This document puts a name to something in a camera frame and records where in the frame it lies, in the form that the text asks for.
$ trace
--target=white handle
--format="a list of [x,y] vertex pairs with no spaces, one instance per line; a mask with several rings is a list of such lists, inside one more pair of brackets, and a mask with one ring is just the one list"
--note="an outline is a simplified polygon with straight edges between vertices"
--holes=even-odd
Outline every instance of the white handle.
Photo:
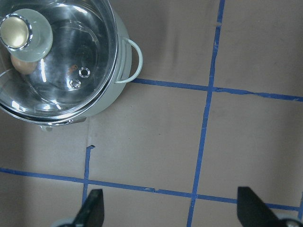
[[137,71],[128,79],[124,79],[124,80],[117,80],[115,83],[117,84],[124,84],[124,83],[128,83],[133,81],[134,79],[136,79],[138,77],[138,75],[140,74],[141,70],[142,70],[142,66],[143,66],[143,54],[142,51],[140,49],[140,47],[132,40],[124,38],[124,40],[126,42],[128,42],[138,53],[139,56],[139,63],[138,63],[138,68]]

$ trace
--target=cooking pot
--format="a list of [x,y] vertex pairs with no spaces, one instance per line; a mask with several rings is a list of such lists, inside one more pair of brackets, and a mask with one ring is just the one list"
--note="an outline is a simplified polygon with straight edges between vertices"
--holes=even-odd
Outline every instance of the cooking pot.
[[[83,122],[142,69],[108,0],[0,2],[0,108],[18,119],[44,128]],[[139,64],[130,76],[132,47]]]

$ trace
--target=round knob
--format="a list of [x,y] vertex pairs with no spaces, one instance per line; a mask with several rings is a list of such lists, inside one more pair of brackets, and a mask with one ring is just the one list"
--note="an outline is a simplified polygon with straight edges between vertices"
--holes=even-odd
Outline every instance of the round knob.
[[0,24],[2,42],[12,49],[22,49],[30,39],[31,26],[18,15],[8,15]]

